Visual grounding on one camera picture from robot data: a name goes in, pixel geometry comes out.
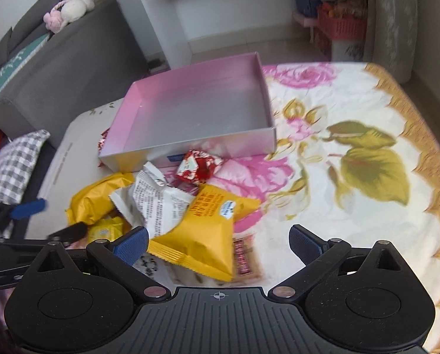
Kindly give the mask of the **orange yellow pastry packet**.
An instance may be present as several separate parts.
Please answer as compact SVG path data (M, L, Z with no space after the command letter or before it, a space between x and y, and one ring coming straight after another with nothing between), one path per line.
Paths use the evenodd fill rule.
M114 173L81 189L71 198L66 210L68 224L96 224L115 209L110 194L131 186L134 181L132 173Z

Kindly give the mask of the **white printed snack packet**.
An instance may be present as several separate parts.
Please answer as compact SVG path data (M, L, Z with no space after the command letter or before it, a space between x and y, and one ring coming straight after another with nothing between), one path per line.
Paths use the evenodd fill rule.
M119 213L133 228L145 227L150 239L175 228L193 199L193 195L171 186L151 162L144 164L131 186L110 194Z

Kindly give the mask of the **red white snack packet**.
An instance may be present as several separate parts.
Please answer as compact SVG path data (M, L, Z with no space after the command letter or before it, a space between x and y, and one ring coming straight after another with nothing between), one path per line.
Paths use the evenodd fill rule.
M202 150L190 150L177 168L176 177L195 186L206 183L224 164L224 159Z

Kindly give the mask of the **small yellow snack packet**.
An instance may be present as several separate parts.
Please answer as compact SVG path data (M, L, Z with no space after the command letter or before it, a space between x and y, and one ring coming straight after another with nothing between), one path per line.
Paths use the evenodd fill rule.
M127 232L132 226L123 217L105 218L88 228L87 243L105 239L115 241Z

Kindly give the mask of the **checkered grey cushion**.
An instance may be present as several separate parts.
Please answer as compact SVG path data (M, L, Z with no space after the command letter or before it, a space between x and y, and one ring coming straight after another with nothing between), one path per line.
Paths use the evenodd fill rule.
M37 164L47 130L37 130L14 139L0 151L0 203L15 205L23 194Z

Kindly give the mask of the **floral tablecloth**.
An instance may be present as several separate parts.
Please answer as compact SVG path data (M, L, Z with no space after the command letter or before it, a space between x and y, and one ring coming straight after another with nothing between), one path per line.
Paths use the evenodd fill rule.
M289 63L263 73L276 150L231 158L210 183L261 201L235 224L235 238L253 240L259 277L223 284L151 256L137 267L172 289L248 284L267 291L304 266L287 247L293 224L357 247L391 240L436 303L424 347L440 353L440 147L420 113L376 64ZM97 141L120 104L70 123L40 189L48 208L30 220L27 238L66 226L72 196L111 174L98 167Z

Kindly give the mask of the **red snack packet left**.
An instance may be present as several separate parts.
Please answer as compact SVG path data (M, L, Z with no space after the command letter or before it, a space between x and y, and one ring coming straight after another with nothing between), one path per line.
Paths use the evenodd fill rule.
M98 152L101 152L101 151L102 151L102 148L103 148L103 146L104 146L104 144L105 144L105 142L106 142L106 138L107 138L107 135L108 135L108 133L109 133L109 130L110 130L110 129L106 129L106 130L104 130L104 131L101 133L100 139L99 139L99 141L98 141Z

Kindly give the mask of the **teal cushion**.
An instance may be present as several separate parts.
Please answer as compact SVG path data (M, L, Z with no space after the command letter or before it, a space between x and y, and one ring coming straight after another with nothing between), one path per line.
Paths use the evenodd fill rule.
M50 35L42 35L21 49L10 61L0 68L0 93L11 79L35 56L49 41Z

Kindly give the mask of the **pink cardboard box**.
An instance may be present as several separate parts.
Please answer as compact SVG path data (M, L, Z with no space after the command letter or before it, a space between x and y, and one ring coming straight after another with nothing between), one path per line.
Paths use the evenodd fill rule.
M277 131L258 54L217 58L134 82L102 150L114 172L178 165L190 150L222 158L275 151Z

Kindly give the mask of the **grey sofa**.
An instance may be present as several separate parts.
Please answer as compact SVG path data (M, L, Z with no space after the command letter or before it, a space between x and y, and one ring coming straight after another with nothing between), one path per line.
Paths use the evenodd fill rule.
M14 139L47 130L58 147L87 110L122 98L148 74L141 48L117 1L103 2L58 34L43 21L61 0L38 0L0 40L0 68L33 40L50 35L0 93L0 131Z

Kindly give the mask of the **white storage box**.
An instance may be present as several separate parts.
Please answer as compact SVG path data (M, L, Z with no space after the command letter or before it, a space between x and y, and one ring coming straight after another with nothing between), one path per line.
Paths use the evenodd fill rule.
M332 62L361 62L365 43L362 41L332 40Z

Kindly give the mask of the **pink white plush toy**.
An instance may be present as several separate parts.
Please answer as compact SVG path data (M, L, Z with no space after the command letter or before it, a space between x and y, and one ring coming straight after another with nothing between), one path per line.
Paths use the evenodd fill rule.
M93 0L63 0L43 16L46 28L53 34L94 10Z

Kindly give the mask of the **red plastic basket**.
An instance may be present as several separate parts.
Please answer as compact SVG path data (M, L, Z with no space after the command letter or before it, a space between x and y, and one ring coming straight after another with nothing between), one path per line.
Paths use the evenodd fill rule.
M362 18L334 18L321 6L318 9L318 28L330 39L337 41L362 41L365 39L367 21Z

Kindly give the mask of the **beige curtain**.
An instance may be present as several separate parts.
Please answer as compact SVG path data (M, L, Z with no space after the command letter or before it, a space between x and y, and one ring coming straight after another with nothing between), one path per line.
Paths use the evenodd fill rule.
M418 30L417 0L368 0L364 60L399 83L410 80Z

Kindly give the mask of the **white bookshelf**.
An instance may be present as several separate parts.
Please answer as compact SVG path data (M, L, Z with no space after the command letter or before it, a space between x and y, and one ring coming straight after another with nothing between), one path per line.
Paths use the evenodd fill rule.
M195 55L258 42L306 38L293 20L295 0L118 0L148 58L171 67Z

